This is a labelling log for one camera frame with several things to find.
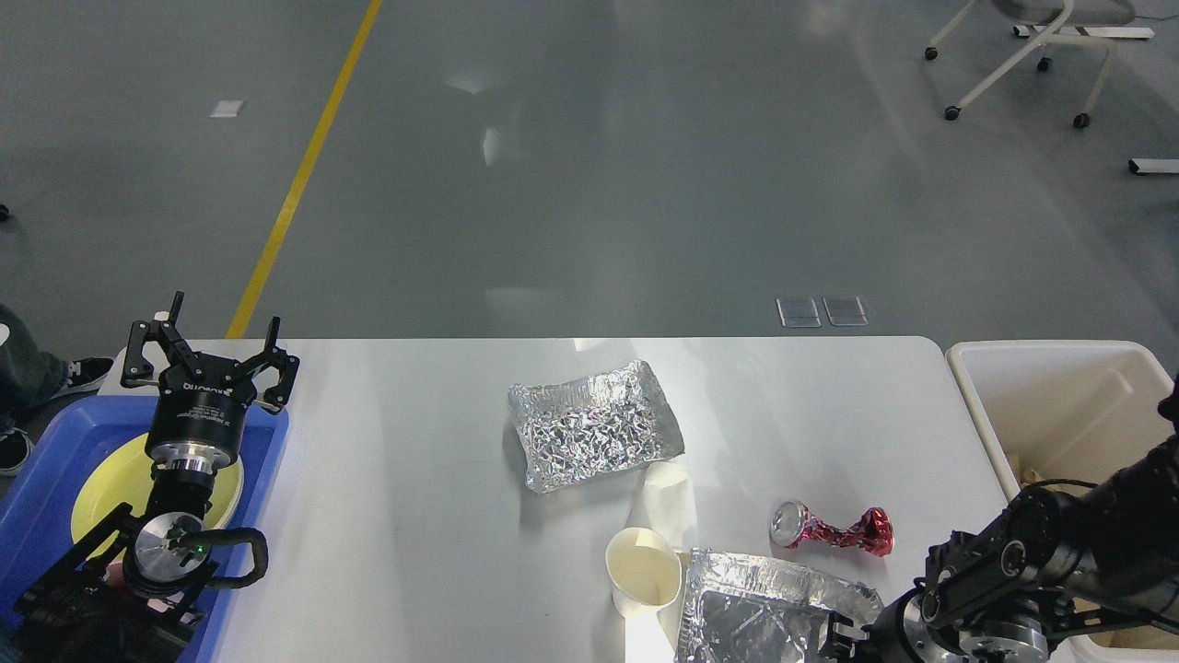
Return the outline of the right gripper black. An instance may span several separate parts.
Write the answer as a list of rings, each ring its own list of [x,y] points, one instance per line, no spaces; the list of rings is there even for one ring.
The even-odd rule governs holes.
[[[940,646],[922,621],[922,590],[893,600],[871,625],[845,613],[828,612],[818,637],[818,655],[831,662],[959,662],[959,654]]]

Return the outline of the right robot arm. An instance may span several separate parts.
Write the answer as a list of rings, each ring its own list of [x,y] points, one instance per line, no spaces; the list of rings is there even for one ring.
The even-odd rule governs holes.
[[[926,575],[859,636],[829,613],[837,662],[1045,662],[1066,639],[1133,628],[1175,634],[1178,440],[1085,494],[1025,487],[984,531],[930,547]]]

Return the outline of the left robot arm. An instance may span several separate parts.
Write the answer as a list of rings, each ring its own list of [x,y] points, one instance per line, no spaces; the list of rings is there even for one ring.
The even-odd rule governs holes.
[[[203,592],[266,575],[261,531],[211,529],[206,518],[217,480],[239,462],[248,412],[284,411],[299,360],[278,343],[279,319],[253,356],[195,352],[177,327],[183,298],[177,291],[166,313],[136,320],[123,354],[121,386],[158,390],[145,506],[110,508],[18,592],[21,662],[177,662],[204,617],[195,608]]]

